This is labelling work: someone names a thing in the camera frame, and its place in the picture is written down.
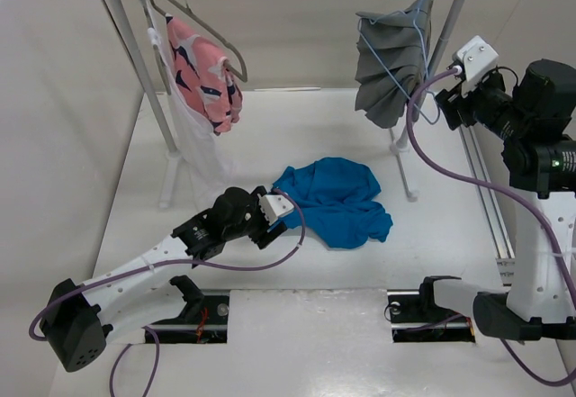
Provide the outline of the blue t shirt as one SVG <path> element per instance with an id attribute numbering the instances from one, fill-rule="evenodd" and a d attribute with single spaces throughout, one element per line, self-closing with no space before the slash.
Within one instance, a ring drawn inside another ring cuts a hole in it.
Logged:
<path id="1" fill-rule="evenodd" d="M 387 240 L 392 217 L 375 201 L 382 192 L 372 170 L 346 158 L 321 158 L 306 167 L 287 167 L 273 187 L 300 207 L 283 218 L 294 229 L 305 220 L 329 248 L 354 249 L 368 240 Z"/>

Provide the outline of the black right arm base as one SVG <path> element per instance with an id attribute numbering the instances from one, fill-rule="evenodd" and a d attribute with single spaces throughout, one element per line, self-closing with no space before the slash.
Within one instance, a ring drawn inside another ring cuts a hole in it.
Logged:
<path id="1" fill-rule="evenodd" d="M 384 318 L 391 324 L 394 343 L 475 343 L 472 322 L 462 314 L 435 304 L 433 283 L 460 277 L 433 275 L 417 289 L 387 291 Z"/>

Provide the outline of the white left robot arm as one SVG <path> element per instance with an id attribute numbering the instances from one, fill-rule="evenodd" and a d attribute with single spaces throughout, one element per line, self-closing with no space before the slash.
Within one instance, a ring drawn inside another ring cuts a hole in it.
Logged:
<path id="1" fill-rule="evenodd" d="M 200 313 L 204 295 L 190 273 L 235 239 L 264 249 L 287 227 L 282 218 L 295 207 L 263 186 L 248 192 L 230 187 L 213 206 L 197 213 L 147 252 L 81 284 L 57 284 L 36 329 L 64 369 L 79 371 L 113 340 L 158 321 L 188 322 Z"/>

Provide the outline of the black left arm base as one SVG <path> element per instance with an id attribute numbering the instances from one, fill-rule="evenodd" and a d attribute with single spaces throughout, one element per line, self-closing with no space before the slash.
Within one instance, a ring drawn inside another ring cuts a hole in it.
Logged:
<path id="1" fill-rule="evenodd" d="M 176 289 L 176 299 L 184 306 L 166 319 L 149 327 L 157 334 L 161 344 L 224 344 L 228 338 L 230 292 L 203 292 L 187 276 L 180 275 L 169 281 Z"/>

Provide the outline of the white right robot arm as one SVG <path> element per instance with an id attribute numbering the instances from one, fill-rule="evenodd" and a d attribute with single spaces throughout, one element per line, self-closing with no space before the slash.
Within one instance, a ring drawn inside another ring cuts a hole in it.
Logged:
<path id="1" fill-rule="evenodd" d="M 508 292 L 495 292 L 459 277 L 424 280 L 418 313 L 437 319 L 448 310 L 471 318 L 487 337 L 528 341 L 575 338 L 575 285 L 570 274 L 575 229 L 575 142 L 564 130 L 575 108 L 575 69 L 549 59 L 528 65 L 511 95 L 497 70 L 465 92 L 441 91 L 436 103 L 448 126 L 479 123 L 503 141 L 509 185 L 462 176 L 432 161 L 407 120 L 409 141 L 438 173 L 482 186 L 517 203 L 516 267 Z"/>

